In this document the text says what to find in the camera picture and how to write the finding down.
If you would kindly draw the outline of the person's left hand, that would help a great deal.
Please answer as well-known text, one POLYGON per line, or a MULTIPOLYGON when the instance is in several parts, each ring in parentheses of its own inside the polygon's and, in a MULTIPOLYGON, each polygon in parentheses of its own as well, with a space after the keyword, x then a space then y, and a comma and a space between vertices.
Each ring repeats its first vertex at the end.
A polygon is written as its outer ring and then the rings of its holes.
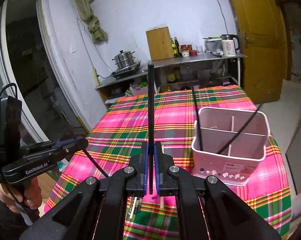
POLYGON ((16 200, 23 202, 30 209, 36 210, 42 204, 41 188, 38 183, 38 178, 30 180, 30 184, 21 194, 18 190, 5 184, 0 184, 0 200, 14 213, 20 213, 16 206, 16 200))

